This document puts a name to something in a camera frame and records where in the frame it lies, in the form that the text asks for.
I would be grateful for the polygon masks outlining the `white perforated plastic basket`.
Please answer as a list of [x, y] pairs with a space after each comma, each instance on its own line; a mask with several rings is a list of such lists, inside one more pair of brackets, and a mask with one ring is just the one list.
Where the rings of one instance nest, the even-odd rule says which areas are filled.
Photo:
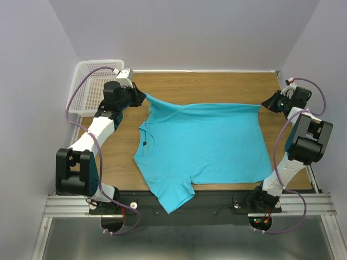
[[72, 83], [67, 98], [70, 104], [69, 112], [81, 117], [93, 117], [103, 100], [104, 84], [114, 81], [116, 74], [108, 69], [89, 73], [100, 67], [110, 67], [122, 70], [125, 68], [123, 60], [88, 60], [79, 62], [74, 71]]

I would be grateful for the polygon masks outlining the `turquoise t shirt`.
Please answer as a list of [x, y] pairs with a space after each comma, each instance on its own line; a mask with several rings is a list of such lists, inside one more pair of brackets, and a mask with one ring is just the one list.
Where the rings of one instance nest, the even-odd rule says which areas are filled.
[[148, 188], [167, 213], [195, 195], [193, 185], [257, 183], [272, 165], [259, 105], [176, 105], [148, 96], [134, 156]]

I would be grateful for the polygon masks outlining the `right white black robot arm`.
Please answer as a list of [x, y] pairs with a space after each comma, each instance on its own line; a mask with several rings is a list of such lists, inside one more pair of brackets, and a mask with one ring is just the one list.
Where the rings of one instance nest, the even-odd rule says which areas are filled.
[[249, 199], [255, 211], [272, 210], [280, 206], [279, 198], [293, 177], [306, 166], [323, 157], [329, 142], [333, 124], [314, 116], [305, 108], [312, 92], [306, 88], [288, 86], [277, 92], [262, 106], [275, 113], [283, 113], [293, 128], [285, 143], [285, 155], [275, 170]]

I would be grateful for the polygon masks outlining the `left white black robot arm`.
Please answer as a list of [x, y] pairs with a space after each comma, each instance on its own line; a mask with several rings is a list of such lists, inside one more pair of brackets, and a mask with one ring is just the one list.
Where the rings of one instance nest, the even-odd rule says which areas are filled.
[[130, 209], [120, 201], [119, 190], [102, 183], [101, 146], [119, 127], [127, 107], [139, 107], [146, 98], [134, 82], [106, 82], [101, 101], [91, 125], [70, 147], [56, 153], [57, 191], [81, 195], [96, 202], [108, 213]]

